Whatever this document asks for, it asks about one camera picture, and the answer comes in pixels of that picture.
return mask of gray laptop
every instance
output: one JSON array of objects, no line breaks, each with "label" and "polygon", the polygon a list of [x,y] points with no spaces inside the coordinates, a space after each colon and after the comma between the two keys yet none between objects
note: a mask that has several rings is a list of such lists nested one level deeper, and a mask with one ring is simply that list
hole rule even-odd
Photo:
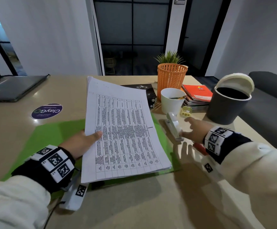
[{"label": "gray laptop", "polygon": [[0,102],[16,102],[46,80],[47,76],[5,76],[0,78]]}]

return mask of orange basket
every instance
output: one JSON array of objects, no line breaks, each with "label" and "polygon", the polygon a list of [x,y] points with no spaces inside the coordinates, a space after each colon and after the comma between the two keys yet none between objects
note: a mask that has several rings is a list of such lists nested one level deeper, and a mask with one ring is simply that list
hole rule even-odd
[{"label": "orange basket", "polygon": [[158,93],[157,99],[161,100],[161,91],[164,88],[180,89],[187,67],[176,63],[162,63],[158,65]]}]

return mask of green leaves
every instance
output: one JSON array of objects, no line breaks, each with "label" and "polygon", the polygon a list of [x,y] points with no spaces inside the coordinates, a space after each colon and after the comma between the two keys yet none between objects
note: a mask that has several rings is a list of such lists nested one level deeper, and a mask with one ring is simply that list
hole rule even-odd
[{"label": "green leaves", "polygon": [[179,56],[177,52],[171,52],[171,51],[168,51],[166,55],[164,53],[162,53],[162,54],[158,55],[155,59],[160,64],[161,63],[180,64],[184,61],[183,58],[181,56]]}]

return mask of sofa backrest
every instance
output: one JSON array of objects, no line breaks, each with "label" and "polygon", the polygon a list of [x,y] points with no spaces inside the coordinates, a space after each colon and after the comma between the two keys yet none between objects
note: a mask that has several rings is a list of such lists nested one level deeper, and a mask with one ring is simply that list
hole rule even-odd
[{"label": "sofa backrest", "polygon": [[256,88],[277,98],[277,74],[268,71],[252,71],[249,76]]}]

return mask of trash bin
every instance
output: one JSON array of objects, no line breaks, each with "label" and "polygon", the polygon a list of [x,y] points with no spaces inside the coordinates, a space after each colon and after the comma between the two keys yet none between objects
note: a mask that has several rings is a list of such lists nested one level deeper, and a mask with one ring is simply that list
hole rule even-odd
[{"label": "trash bin", "polygon": [[224,76],[214,88],[206,116],[221,125],[231,124],[252,98],[253,80],[245,74]]}]

